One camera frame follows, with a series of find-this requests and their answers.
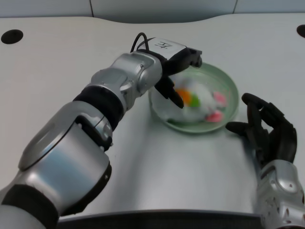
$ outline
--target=green bowl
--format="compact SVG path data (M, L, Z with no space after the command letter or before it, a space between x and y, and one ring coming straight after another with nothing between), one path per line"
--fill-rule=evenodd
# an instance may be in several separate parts
M203 134L216 129L219 129L231 121L237 113L239 95L237 87L233 80L215 66L203 63L201 68L189 67L181 74L185 77L192 77L195 80L205 84L211 91L221 92L227 98L227 107L223 110L224 119L218 123L197 122L197 123L179 123L179 122L166 122L158 117L157 113L153 110L151 91L149 91L149 104L153 117L157 117L162 123L169 126L174 130L178 130L190 134Z

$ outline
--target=robotic hand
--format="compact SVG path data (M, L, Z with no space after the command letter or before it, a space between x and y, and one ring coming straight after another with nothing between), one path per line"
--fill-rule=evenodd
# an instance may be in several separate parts
M133 51L140 36L144 43ZM201 51L140 33L131 53L100 70L25 148L19 172L0 205L0 228L54 228L59 216L82 212L111 176L104 153L137 97L155 86L180 108L169 75L200 67Z
M260 164L257 199L266 229L305 228L304 191L292 164L296 153L296 130L272 103L244 94L248 123L229 122L226 128L246 137ZM262 128L262 120L273 128Z

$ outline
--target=silver metal casing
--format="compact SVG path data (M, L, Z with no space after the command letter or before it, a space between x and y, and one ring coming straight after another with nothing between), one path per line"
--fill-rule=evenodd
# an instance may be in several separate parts
M274 160L267 164L261 171L257 195L266 229L305 228L304 191L292 163Z

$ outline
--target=black rubber band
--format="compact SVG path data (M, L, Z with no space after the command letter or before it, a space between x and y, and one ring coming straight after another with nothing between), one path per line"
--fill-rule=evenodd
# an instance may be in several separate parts
M124 115L119 98L103 87L86 87L73 101L83 101L97 108L108 119L112 130L115 130Z
M2 204L27 211L47 229L55 228L59 219L53 203L31 186L14 185L5 195Z

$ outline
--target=table surface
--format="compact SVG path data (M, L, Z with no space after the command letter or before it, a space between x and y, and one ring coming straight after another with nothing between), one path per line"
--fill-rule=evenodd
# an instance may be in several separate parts
M0 188L17 173L23 149L44 124L122 53L135 36L162 37L203 51L204 62L235 81L240 95L273 102L298 133L295 165L305 185L305 14L234 14L177 24L124 24L102 19L0 19ZM241 102L235 118L246 121ZM225 129L184 135L152 120L137 99L114 132L107 154L112 177L82 215L142 209L252 213L256 176L249 145Z

